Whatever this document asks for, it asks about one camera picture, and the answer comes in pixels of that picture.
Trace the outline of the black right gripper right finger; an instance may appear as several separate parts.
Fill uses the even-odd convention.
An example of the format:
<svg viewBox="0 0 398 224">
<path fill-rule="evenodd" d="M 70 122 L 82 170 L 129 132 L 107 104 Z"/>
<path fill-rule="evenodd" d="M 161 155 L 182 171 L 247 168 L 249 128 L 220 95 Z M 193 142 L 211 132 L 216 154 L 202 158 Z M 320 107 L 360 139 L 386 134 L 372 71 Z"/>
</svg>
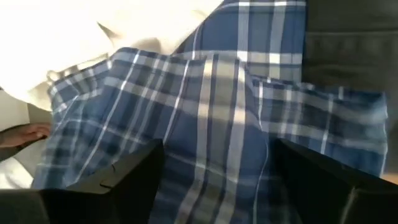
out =
<svg viewBox="0 0 398 224">
<path fill-rule="evenodd" d="M 398 185 L 287 140 L 274 157 L 303 224 L 398 224 Z"/>
</svg>

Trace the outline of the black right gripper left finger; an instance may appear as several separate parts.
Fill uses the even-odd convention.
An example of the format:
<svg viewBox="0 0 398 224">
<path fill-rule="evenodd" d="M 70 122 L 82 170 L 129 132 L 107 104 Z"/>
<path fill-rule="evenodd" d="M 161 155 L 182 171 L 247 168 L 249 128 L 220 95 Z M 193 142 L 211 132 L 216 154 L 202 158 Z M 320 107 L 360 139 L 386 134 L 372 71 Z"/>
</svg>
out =
<svg viewBox="0 0 398 224">
<path fill-rule="evenodd" d="M 164 158 L 154 139 L 66 189 L 0 190 L 0 224 L 147 224 Z"/>
</svg>

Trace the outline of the blue plaid garment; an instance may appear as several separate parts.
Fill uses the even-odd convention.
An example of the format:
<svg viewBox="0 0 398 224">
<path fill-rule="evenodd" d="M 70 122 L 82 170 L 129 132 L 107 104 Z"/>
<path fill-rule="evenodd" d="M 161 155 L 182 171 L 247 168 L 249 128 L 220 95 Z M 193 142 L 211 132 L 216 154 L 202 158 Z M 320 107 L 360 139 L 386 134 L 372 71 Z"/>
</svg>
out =
<svg viewBox="0 0 398 224">
<path fill-rule="evenodd" d="M 381 175 L 384 95 L 301 81 L 306 3 L 224 0 L 172 55 L 122 48 L 56 81 L 33 187 L 68 187 L 161 139 L 150 224 L 299 224 L 277 138 Z"/>
</svg>

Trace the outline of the person's hand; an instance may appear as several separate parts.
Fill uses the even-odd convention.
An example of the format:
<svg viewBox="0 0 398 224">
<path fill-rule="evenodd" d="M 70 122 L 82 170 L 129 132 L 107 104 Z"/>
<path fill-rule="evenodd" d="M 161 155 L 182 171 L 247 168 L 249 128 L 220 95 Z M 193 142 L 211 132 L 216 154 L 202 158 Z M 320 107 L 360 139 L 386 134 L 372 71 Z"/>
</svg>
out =
<svg viewBox="0 0 398 224">
<path fill-rule="evenodd" d="M 49 123 L 29 123 L 0 131 L 0 148 L 15 147 L 47 137 L 51 132 Z"/>
</svg>

